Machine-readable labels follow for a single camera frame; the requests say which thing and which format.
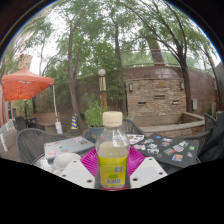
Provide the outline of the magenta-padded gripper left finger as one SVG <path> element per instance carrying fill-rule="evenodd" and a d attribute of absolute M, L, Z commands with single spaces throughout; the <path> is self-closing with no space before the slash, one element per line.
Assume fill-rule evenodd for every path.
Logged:
<path fill-rule="evenodd" d="M 60 176 L 76 185 L 94 189 L 98 174 L 98 158 L 96 149 L 90 150 L 80 160 L 73 159 Z"/>

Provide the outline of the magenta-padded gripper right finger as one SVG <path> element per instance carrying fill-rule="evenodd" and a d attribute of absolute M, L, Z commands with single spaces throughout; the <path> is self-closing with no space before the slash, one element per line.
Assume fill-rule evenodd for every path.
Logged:
<path fill-rule="evenodd" d="M 167 176 L 167 173 L 153 157 L 145 157 L 130 148 L 127 159 L 127 174 L 130 188 L 140 188 Z"/>

